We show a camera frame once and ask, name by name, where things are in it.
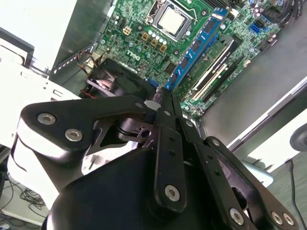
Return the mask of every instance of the red wire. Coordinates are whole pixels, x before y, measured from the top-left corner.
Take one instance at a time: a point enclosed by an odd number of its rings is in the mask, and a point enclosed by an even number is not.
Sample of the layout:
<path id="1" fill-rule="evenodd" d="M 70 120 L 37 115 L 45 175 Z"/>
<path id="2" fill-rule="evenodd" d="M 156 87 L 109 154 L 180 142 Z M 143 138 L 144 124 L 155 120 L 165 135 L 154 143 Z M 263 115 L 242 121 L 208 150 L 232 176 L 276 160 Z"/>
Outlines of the red wire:
<path id="1" fill-rule="evenodd" d="M 97 99 L 96 97 L 92 96 L 91 94 L 89 94 L 88 92 L 84 90 L 80 90 L 80 92 L 83 92 L 86 96 L 89 96 L 90 98 Z"/>

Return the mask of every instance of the desk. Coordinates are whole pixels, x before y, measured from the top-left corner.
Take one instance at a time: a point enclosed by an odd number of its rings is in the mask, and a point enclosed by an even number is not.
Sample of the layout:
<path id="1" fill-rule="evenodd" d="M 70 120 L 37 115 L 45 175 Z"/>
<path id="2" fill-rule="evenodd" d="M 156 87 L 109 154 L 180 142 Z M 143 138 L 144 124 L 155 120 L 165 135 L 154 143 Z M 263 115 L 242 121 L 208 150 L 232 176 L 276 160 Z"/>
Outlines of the desk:
<path id="1" fill-rule="evenodd" d="M 5 188 L 7 186 L 11 186 L 9 181 L 6 181 L 4 183 L 3 188 Z M 22 184 L 18 184 L 18 186 L 22 190 L 24 190 L 26 188 Z M 31 211 L 28 208 L 30 203 L 28 203 L 25 200 L 20 199 L 19 196 L 20 196 L 21 191 L 18 187 L 13 186 L 13 190 L 14 190 L 13 199 L 11 200 L 11 202 L 5 208 L 2 209 L 3 214 L 10 216 L 10 217 L 20 219 L 20 220 L 23 220 L 23 221 L 26 221 L 26 222 L 29 222 L 29 223 L 32 223 L 32 224 L 42 226 L 45 218 L 43 218 L 43 217 L 37 215 L 36 213 L 34 213 L 33 211 Z M 0 199 L 0 208 L 5 206 L 9 202 L 11 197 L 12 197 L 12 189 L 10 187 L 4 189 L 3 192 L 2 192 L 1 199 Z M 34 206 L 31 206 L 31 208 L 35 212 L 37 212 L 38 214 L 40 214 L 42 216 L 47 216 L 48 213 L 49 213 L 49 210 L 47 209 L 46 206 L 44 206 L 42 208 L 42 210 L 39 210 Z"/>

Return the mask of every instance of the motherboard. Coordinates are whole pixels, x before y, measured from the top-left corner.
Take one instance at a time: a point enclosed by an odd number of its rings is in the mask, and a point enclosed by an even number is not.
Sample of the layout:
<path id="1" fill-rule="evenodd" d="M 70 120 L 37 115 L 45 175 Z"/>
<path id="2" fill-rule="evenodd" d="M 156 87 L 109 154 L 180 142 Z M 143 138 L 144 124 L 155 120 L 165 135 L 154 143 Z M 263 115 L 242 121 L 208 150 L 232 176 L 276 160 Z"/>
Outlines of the motherboard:
<path id="1" fill-rule="evenodd" d="M 155 87 L 165 87 L 195 118 L 259 53 L 289 17 L 264 14 L 266 0 L 117 0 L 97 49 Z"/>

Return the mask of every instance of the blue ram module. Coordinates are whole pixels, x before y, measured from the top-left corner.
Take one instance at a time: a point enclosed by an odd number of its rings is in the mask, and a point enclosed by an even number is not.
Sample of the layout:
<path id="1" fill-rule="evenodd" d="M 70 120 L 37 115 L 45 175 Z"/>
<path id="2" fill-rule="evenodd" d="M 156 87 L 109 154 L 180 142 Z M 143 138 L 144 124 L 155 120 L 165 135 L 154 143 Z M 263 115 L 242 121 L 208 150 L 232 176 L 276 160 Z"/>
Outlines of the blue ram module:
<path id="1" fill-rule="evenodd" d="M 191 46 L 186 51 L 182 60 L 174 69 L 170 78 L 165 84 L 165 88 L 172 92 L 184 79 L 193 65 L 197 62 L 203 52 L 212 45 L 216 38 L 220 25 L 228 15 L 228 9 L 215 8 L 209 19 L 206 21 L 203 28 L 200 30 L 197 37 L 192 42 Z"/>

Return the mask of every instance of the cpu socket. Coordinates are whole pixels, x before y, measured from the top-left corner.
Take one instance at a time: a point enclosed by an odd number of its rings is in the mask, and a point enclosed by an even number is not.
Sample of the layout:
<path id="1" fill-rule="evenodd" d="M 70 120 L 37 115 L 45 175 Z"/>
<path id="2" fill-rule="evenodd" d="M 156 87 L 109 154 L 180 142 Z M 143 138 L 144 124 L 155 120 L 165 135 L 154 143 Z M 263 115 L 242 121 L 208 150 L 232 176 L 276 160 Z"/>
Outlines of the cpu socket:
<path id="1" fill-rule="evenodd" d="M 150 9 L 145 22 L 177 42 L 190 29 L 192 19 L 170 0 L 157 0 Z"/>

